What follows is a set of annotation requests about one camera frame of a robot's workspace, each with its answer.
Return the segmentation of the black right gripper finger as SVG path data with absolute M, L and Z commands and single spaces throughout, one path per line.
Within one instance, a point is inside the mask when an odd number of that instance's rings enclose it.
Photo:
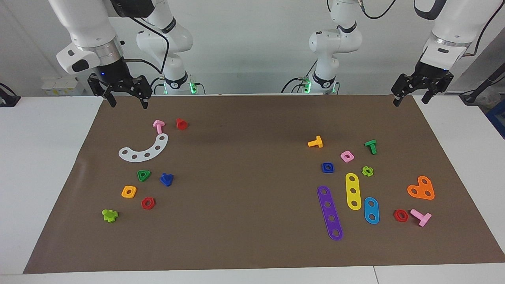
M 95 73 L 91 73 L 90 76 L 88 76 L 87 82 L 90 86 L 90 89 L 92 90 L 92 93 L 96 97 L 102 97 L 109 103 L 112 108 L 115 108 L 117 102 L 114 95 L 112 94 L 114 88 L 111 84 L 107 84 L 106 88 L 104 89 L 101 81 Z
M 153 90 L 146 76 L 140 75 L 127 79 L 127 93 L 139 99 L 142 108 L 147 109 Z

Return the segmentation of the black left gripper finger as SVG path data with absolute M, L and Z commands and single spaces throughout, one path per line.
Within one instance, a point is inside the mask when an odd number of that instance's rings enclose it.
M 416 81 L 419 80 L 419 75 L 412 74 L 406 75 L 404 73 L 400 74 L 396 79 L 395 83 L 391 87 L 391 92 L 393 94 L 394 100 L 393 104 L 399 107 L 404 97 L 415 90 Z
M 447 73 L 441 78 L 426 78 L 424 79 L 427 88 L 423 96 L 423 103 L 428 104 L 429 101 L 438 93 L 445 92 L 453 80 L 453 74 Z

